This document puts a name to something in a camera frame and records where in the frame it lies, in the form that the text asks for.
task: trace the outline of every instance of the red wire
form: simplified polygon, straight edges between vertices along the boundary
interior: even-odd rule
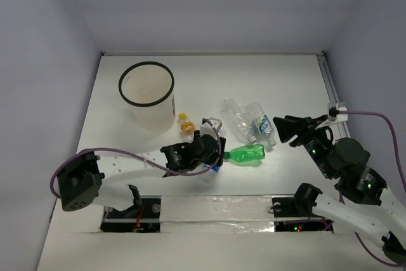
[[[145,209],[145,206],[143,206],[141,208],[140,214],[138,215],[137,221],[135,222],[135,228],[138,228],[140,226],[140,220],[142,218],[142,214],[144,213],[144,209]]]

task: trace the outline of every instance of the bottle cap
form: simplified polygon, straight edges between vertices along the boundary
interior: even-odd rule
[[[179,117],[179,120],[185,120],[187,118],[186,114],[183,112],[181,114],[179,114],[178,117]]]
[[[248,142],[249,142],[250,144],[256,143],[256,138],[255,138],[255,136],[250,136],[250,137],[248,138]]]

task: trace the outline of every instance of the white table surface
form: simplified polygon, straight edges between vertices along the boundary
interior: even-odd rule
[[[103,56],[78,150],[114,147],[142,153],[180,142],[176,123],[152,136],[137,126],[121,100],[120,75],[146,60],[173,71],[176,113],[186,112],[196,125],[203,117],[224,119],[219,104],[227,98],[241,107],[259,102],[269,117],[316,117],[326,113],[329,103],[317,59],[311,55]],[[241,146],[224,123],[226,149]],[[141,195],[278,195],[294,194],[300,183],[308,182],[337,198],[335,182],[324,179],[303,148],[277,142],[260,167],[225,162],[212,188],[201,187],[200,177],[142,178],[132,184]],[[353,234],[340,229],[335,235],[106,234],[98,229],[101,217],[100,206],[65,213],[57,201],[38,270],[384,270]]]

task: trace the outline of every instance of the gray wall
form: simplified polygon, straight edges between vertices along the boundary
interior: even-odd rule
[[[340,100],[349,109],[376,110],[395,125],[406,168],[406,0],[359,0],[328,52]],[[406,203],[385,122],[350,117],[352,137],[372,154],[370,164]]]
[[[356,0],[76,0],[103,51],[320,51]]]
[[[0,269],[35,270],[100,53],[71,0],[0,0]]]

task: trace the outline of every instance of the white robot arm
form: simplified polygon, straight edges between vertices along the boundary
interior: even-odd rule
[[[370,154],[356,140],[342,138],[333,142],[329,126],[345,122],[347,113],[343,104],[330,104],[329,115],[316,119],[285,116],[274,117],[273,121],[280,141],[285,143],[297,136],[289,145],[303,146],[326,179],[339,179],[334,187],[340,195],[359,204],[368,216],[307,183],[298,188],[294,202],[309,216],[314,213],[342,222],[383,249],[388,258],[405,264],[406,208],[386,181],[367,166]]]

